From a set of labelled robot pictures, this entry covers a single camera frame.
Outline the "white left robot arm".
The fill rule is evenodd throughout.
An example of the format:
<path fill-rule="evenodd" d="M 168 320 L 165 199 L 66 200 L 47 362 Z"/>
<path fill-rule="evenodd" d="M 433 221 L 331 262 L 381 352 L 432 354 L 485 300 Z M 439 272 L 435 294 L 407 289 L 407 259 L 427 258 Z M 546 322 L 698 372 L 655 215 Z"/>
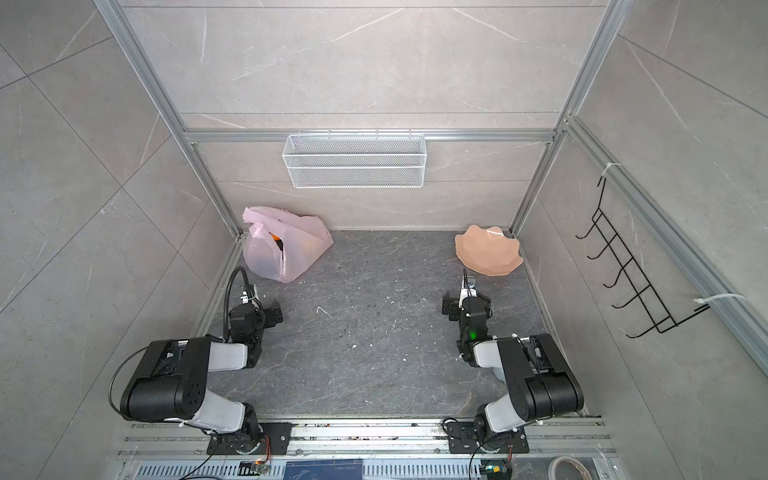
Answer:
<path fill-rule="evenodd" d="M 214 372 L 254 368 L 264 331 L 282 321 L 277 301 L 264 307 L 245 297 L 225 310 L 223 337 L 151 342 L 139 352 L 141 359 L 114 409 L 128 421 L 201 430 L 211 437 L 209 456 L 268 454 L 269 436 L 255 408 L 213 392 L 207 381 Z"/>

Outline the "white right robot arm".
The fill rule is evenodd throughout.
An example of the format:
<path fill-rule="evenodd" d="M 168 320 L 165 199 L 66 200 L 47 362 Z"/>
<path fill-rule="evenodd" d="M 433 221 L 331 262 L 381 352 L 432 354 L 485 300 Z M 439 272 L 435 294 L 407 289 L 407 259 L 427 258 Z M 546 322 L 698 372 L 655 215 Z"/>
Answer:
<path fill-rule="evenodd" d="M 472 423 L 445 424 L 449 438 L 461 443 L 452 452 L 508 446 L 525 453 L 526 426 L 583 408 L 582 388 L 550 334 L 501 338 L 489 333 L 491 299 L 478 292 L 473 277 L 463 276 L 457 297 L 443 296 L 441 312 L 458 324 L 459 357 L 474 368 L 491 370 L 507 389 L 498 400 L 480 406 Z"/>

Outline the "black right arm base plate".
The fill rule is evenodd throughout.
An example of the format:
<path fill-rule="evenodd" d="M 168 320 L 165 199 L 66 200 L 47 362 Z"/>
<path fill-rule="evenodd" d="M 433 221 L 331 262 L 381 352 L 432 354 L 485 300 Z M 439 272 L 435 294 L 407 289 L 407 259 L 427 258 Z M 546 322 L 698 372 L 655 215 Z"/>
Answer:
<path fill-rule="evenodd" d="M 448 439 L 451 454 L 530 452 L 523 429 L 496 434 L 476 427 L 473 422 L 454 418 L 445 419 L 441 429 Z"/>

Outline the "pink plastic bag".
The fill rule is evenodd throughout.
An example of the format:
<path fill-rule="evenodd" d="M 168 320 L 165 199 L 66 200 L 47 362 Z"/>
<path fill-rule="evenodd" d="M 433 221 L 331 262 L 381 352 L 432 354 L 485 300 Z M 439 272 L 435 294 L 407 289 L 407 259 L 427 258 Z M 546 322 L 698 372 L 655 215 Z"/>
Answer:
<path fill-rule="evenodd" d="M 265 279 L 291 283 L 304 274 L 334 243 L 330 231 L 316 216 L 300 216 L 271 207 L 245 208 L 248 225 L 243 258 L 248 269 Z M 280 237 L 280 251 L 272 236 Z"/>

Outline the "pink scalloped plate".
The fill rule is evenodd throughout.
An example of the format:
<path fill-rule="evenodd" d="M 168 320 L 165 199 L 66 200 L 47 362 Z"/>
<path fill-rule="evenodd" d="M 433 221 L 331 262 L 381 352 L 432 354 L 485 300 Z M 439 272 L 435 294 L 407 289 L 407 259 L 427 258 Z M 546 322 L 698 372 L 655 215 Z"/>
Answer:
<path fill-rule="evenodd" d="M 455 251 L 465 267 L 489 277 L 509 275 L 523 264 L 520 242 L 497 226 L 484 229 L 471 225 L 455 236 Z"/>

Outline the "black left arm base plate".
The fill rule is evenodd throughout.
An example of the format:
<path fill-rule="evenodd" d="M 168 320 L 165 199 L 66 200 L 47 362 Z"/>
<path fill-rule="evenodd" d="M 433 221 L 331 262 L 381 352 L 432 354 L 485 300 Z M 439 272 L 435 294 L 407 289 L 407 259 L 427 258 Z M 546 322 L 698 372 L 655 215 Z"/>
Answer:
<path fill-rule="evenodd" d="M 214 434 L 206 454 L 222 455 L 285 455 L 291 438 L 293 424 L 268 422 L 260 424 L 260 431 L 248 433 L 244 429 L 234 433 Z"/>

